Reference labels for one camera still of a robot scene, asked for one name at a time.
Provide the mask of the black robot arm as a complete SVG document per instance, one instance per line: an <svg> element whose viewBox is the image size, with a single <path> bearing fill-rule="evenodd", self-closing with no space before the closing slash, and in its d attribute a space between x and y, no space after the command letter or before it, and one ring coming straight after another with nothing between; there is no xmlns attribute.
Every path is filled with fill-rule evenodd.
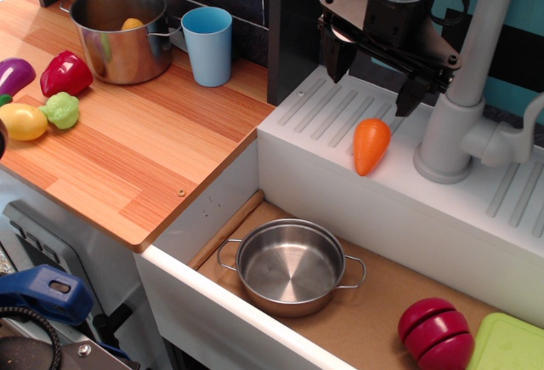
<svg viewBox="0 0 544 370"><path fill-rule="evenodd" d="M446 19L432 13L434 0L320 0L322 52L329 77L339 82L359 51L403 72L396 114L409 116L427 94L443 93L461 67L459 53L436 26L455 26L462 11Z"/></svg>

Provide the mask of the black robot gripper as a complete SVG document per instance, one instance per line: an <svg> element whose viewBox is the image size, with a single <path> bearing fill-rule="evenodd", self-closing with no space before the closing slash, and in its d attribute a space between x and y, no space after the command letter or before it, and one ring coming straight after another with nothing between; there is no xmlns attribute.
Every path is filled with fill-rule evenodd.
<svg viewBox="0 0 544 370"><path fill-rule="evenodd" d="M396 116L408 117L428 94L444 92L461 68L431 15L434 0L320 0L321 49L338 83L359 51L404 73Z"/></svg>

